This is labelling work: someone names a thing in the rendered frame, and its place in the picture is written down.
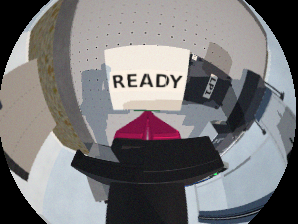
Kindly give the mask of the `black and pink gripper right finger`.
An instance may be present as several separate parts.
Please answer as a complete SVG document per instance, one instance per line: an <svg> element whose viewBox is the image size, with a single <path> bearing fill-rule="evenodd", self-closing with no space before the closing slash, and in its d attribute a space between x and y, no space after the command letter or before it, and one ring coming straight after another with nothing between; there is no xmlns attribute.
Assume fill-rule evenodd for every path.
<svg viewBox="0 0 298 224"><path fill-rule="evenodd" d="M148 140L181 139L180 133L148 111ZM150 129L150 132L149 132Z"/></svg>

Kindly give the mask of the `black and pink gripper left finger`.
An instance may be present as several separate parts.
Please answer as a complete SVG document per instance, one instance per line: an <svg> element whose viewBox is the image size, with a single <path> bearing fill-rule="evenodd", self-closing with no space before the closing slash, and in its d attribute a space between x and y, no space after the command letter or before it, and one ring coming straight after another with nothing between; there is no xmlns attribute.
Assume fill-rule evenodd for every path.
<svg viewBox="0 0 298 224"><path fill-rule="evenodd" d="M115 138L133 138L147 140L148 111L144 111L138 118L116 131ZM147 124L147 127L146 127ZM145 132L146 130L146 132Z"/></svg>

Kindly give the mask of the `white ready button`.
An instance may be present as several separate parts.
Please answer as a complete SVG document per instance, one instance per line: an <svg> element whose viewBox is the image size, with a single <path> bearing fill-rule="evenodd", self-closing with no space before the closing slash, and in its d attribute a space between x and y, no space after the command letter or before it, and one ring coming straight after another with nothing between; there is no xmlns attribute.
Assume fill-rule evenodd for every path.
<svg viewBox="0 0 298 224"><path fill-rule="evenodd" d="M134 45L104 52L114 110L180 111L190 50Z"/></svg>

